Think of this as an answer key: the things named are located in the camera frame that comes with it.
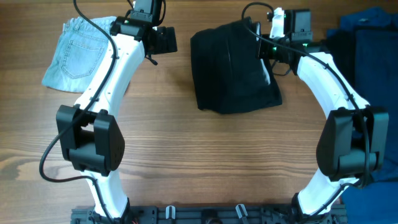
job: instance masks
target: blue clothing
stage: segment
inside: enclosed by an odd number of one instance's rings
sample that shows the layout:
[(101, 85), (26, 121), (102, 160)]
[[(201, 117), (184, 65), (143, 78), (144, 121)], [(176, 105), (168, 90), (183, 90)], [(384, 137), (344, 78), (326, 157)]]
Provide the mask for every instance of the blue clothing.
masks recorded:
[[(116, 17), (92, 19), (109, 33)], [(79, 17), (63, 25), (55, 55), (42, 84), (62, 91), (84, 92), (93, 79), (108, 48), (108, 39)]]
[(384, 163), (372, 173), (376, 183), (362, 190), (350, 187), (343, 193), (348, 223), (398, 223), (398, 182), (383, 182), (398, 177), (397, 29), (398, 15), (375, 7), (342, 17), (340, 30), (335, 32), (348, 33), (355, 43), (354, 89), (371, 105), (383, 106), (389, 113)]

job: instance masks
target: light blue denim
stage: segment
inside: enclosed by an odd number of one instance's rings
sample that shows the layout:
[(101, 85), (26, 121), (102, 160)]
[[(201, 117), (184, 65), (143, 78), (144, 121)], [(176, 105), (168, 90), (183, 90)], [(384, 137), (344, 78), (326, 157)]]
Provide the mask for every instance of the light blue denim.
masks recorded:
[[(92, 19), (109, 33), (116, 17)], [(55, 55), (42, 84), (62, 91), (84, 92), (93, 79), (108, 48), (108, 39), (83, 18), (63, 25)]]

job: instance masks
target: black cable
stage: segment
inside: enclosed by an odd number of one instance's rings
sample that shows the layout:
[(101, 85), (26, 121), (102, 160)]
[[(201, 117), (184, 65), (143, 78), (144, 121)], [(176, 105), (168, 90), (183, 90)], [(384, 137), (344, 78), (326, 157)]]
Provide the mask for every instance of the black cable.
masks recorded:
[[(277, 42), (278, 42), (278, 43), (283, 43), (283, 41), (285, 41), (285, 40), (289, 37), (289, 35), (290, 35), (291, 33), (292, 33), (292, 31), (288, 31), (288, 32), (285, 34), (285, 36), (282, 37), (282, 38), (280, 38), (280, 39), (278, 39)], [(274, 75), (277, 75), (277, 76), (286, 76), (286, 75), (288, 75), (288, 74), (290, 73), (290, 71), (292, 70), (292, 68), (289, 68), (284, 74), (274, 73), (273, 69), (274, 69), (274, 67), (275, 67), (275, 65), (276, 65), (277, 62), (278, 62), (278, 61), (275, 60), (274, 63), (272, 64), (272, 66), (271, 66), (272, 73), (273, 73)]]
[(157, 23), (156, 26), (160, 26), (163, 23), (164, 17), (166, 16), (166, 0), (162, 0), (162, 1), (163, 1), (163, 16), (159, 20), (159, 22)]
[(131, 11), (132, 11), (132, 9), (127, 10), (126, 15), (124, 16), (124, 18), (127, 18), (130, 15)]
[(333, 203), (333, 201), (335, 200), (335, 198), (338, 197), (338, 195), (345, 189), (345, 187), (354, 187), (355, 184), (351, 184), (351, 183), (345, 183), (345, 184), (341, 184), (340, 188), (335, 192), (335, 194), (329, 199), (329, 201), (327, 201), (327, 203), (325, 203), (321, 208), (319, 208), (314, 214), (309, 215), (306, 219), (302, 220), (301, 222), (299, 222), (298, 224), (304, 224), (306, 222), (309, 221), (310, 217), (314, 217), (315, 215), (318, 215), (319, 213), (321, 213), (324, 209), (326, 209), (331, 203)]
[[(246, 12), (246, 9), (247, 9), (248, 7), (250, 7), (250, 6), (253, 6), (253, 5), (266, 6), (266, 7), (268, 7), (272, 12), (274, 12), (274, 8), (273, 8), (272, 6), (266, 4), (266, 3), (263, 3), (263, 2), (252, 2), (252, 3), (248, 4), (248, 5), (243, 9), (242, 16), (241, 16), (241, 19), (242, 19), (242, 20), (244, 19), (244, 14), (245, 14), (245, 12)], [(245, 27), (252, 35), (254, 35), (255, 37), (257, 37), (257, 38), (259, 38), (259, 39), (261, 39), (261, 40), (263, 40), (263, 41), (265, 41), (265, 42), (267, 42), (267, 43), (269, 43), (269, 44), (272, 44), (272, 45), (275, 45), (275, 46), (278, 46), (278, 47), (283, 47), (283, 48), (285, 48), (285, 49), (287, 49), (287, 50), (290, 50), (290, 51), (296, 52), (296, 53), (298, 53), (298, 54), (304, 55), (304, 56), (306, 56), (306, 57), (309, 57), (309, 58), (313, 59), (314, 61), (318, 62), (319, 64), (321, 64), (322, 66), (324, 66), (325, 69), (328, 69), (328, 70), (335, 76), (335, 78), (339, 81), (341, 87), (343, 87), (344, 91), (346, 92), (346, 94), (347, 94), (347, 96), (348, 96), (348, 99), (350, 100), (350, 102), (351, 102), (351, 103), (353, 104), (353, 106), (355, 107), (355, 111), (356, 111), (357, 115), (359, 116), (359, 120), (360, 120), (360, 123), (361, 123), (361, 127), (362, 127), (362, 129), (363, 129), (362, 131), (363, 131), (363, 134), (364, 134), (364, 143), (365, 143), (365, 165), (364, 165), (365, 171), (364, 171), (363, 178), (362, 178), (361, 180), (357, 181), (355, 184), (349, 184), (349, 183), (347, 183), (347, 184), (341, 185), (340, 188), (338, 189), (338, 191), (332, 196), (332, 198), (329, 199), (329, 201), (328, 201), (326, 204), (324, 204), (319, 210), (317, 210), (317, 211), (316, 211), (313, 215), (311, 215), (311, 216), (318, 215), (322, 210), (324, 210), (325, 208), (327, 208), (327, 206), (329, 206), (329, 205), (337, 198), (337, 196), (340, 194), (340, 192), (341, 192), (342, 190), (345, 189), (345, 187), (347, 187), (347, 186), (352, 186), (352, 187), (357, 187), (357, 188), (360, 188), (360, 189), (361, 189), (361, 188), (365, 187), (366, 184), (368, 183), (368, 176), (369, 176), (369, 133), (368, 133), (368, 129), (367, 129), (367, 127), (366, 127), (366, 123), (365, 123), (365, 121), (364, 121), (363, 114), (362, 114), (361, 110), (359, 109), (358, 105), (356, 104), (353, 95), (352, 95), (352, 94), (349, 92), (349, 90), (347, 89), (347, 86), (345, 85), (345, 83), (342, 81), (342, 79), (340, 78), (340, 76), (339, 76), (327, 63), (325, 63), (325, 62), (323, 62), (322, 60), (320, 60), (319, 58), (317, 58), (317, 57), (315, 57), (315, 56), (313, 56), (313, 55), (311, 55), (311, 54), (308, 54), (308, 53), (306, 53), (306, 52), (303, 52), (303, 51), (301, 51), (301, 50), (297, 50), (297, 49), (294, 49), (294, 48), (291, 48), (291, 47), (282, 45), (282, 44), (280, 44), (280, 43), (273, 42), (273, 41), (268, 40), (268, 39), (266, 39), (266, 38), (263, 38), (263, 37), (261, 37), (260, 35), (257, 35), (255, 32), (253, 32), (253, 31), (250, 29), (250, 27), (248, 27), (246, 24), (244, 24), (244, 27)]]
[(130, 4), (130, 6), (131, 6), (131, 9), (133, 9), (133, 10), (134, 10), (134, 6), (133, 6), (133, 4), (131, 3), (131, 1), (130, 1), (130, 0), (127, 0), (127, 2)]
[(108, 218), (110, 223), (114, 223), (108, 210), (106, 209), (106, 205), (103, 201), (101, 192), (100, 192), (100, 187), (98, 185), (98, 182), (95, 178), (87, 176), (87, 175), (83, 175), (83, 176), (78, 176), (78, 177), (70, 177), (70, 178), (66, 178), (66, 179), (53, 179), (50, 177), (47, 177), (44, 173), (44, 162), (48, 156), (48, 154), (50, 153), (51, 149), (54, 147), (55, 143), (57, 143), (57, 141), (70, 129), (72, 128), (74, 125), (77, 124), (77, 122), (79, 122), (83, 115), (93, 106), (94, 102), (96, 101), (96, 99), (98, 98), (98, 96), (100, 95), (103, 87), (106, 84), (106, 81), (108, 80), (109, 76), (112, 73), (114, 64), (116, 63), (116, 58), (117, 58), (117, 51), (116, 51), (116, 45), (113, 42), (113, 39), (110, 35), (108, 35), (103, 29), (101, 29), (99, 26), (97, 26), (94, 22), (92, 22), (91, 20), (89, 20), (83, 13), (81, 13), (81, 11), (79, 10), (77, 4), (76, 4), (76, 0), (73, 0), (73, 5), (75, 6), (75, 9), (77, 11), (77, 13), (79, 13), (79, 15), (85, 20), (87, 21), (89, 24), (91, 24), (93, 27), (97, 28), (101, 33), (103, 33), (106, 38), (110, 41), (111, 45), (112, 45), (112, 49), (113, 49), (113, 56), (112, 56), (112, 62), (111, 65), (109, 66), (109, 70), (106, 73), (104, 80), (101, 82), (101, 84), (99, 85), (97, 91), (95, 92), (94, 96), (91, 97), (90, 102), (88, 103), (88, 105), (86, 106), (86, 108), (75, 118), (73, 119), (73, 121), (69, 124), (69, 126), (67, 126), (64, 130), (60, 131), (57, 136), (52, 140), (52, 142), (49, 144), (49, 146), (46, 148), (46, 150), (43, 153), (43, 156), (40, 160), (40, 164), (39, 164), (39, 172), (40, 175), (42, 176), (43, 179), (45, 179), (46, 181), (49, 182), (54, 182), (54, 183), (64, 183), (64, 182), (69, 182), (69, 181), (73, 181), (73, 180), (80, 180), (80, 179), (88, 179), (91, 180), (93, 182), (93, 185), (95, 187), (99, 202), (101, 204), (101, 208), (103, 209), (106, 218)]

